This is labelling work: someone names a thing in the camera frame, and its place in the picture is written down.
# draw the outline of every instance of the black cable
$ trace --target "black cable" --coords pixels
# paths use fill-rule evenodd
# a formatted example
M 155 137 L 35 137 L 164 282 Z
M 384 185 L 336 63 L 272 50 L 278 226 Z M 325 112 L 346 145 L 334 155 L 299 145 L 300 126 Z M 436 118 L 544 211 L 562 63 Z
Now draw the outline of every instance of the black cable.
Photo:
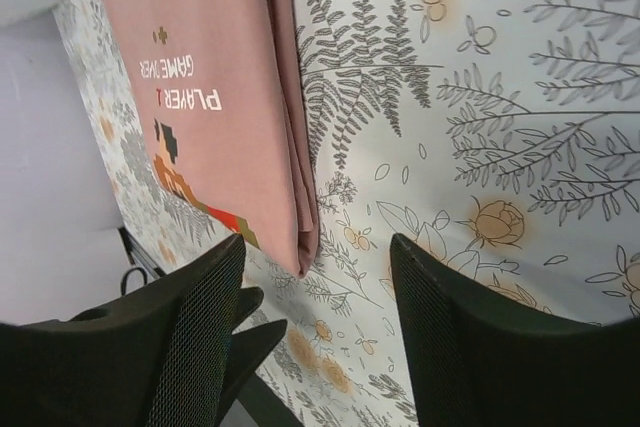
M 142 274 L 142 286 L 144 287 L 149 283 L 149 274 L 142 267 L 132 267 L 127 270 L 122 276 L 122 280 L 120 281 L 120 295 L 127 295 L 127 284 L 129 283 L 129 277 L 134 272 L 140 272 Z

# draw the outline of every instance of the pink fabric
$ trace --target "pink fabric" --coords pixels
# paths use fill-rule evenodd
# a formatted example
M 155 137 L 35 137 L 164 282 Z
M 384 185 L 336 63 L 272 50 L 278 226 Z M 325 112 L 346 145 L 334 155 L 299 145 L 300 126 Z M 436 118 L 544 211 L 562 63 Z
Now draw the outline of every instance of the pink fabric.
M 294 275 L 318 217 L 291 0 L 103 0 L 161 185 Z

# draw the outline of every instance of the patterned fabric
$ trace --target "patterned fabric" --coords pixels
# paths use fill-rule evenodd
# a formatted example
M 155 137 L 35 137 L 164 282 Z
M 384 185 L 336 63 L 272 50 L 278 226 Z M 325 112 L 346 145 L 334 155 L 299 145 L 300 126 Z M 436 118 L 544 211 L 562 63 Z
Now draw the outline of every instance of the patterned fabric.
M 249 324 L 290 321 L 260 374 L 305 425 L 416 422 L 393 232 L 525 305 L 640 315 L 640 0 L 295 4 L 321 250 L 297 280 L 250 248 L 245 282 Z M 100 0 L 56 16 L 127 227 L 189 262 L 227 231 L 156 184 Z

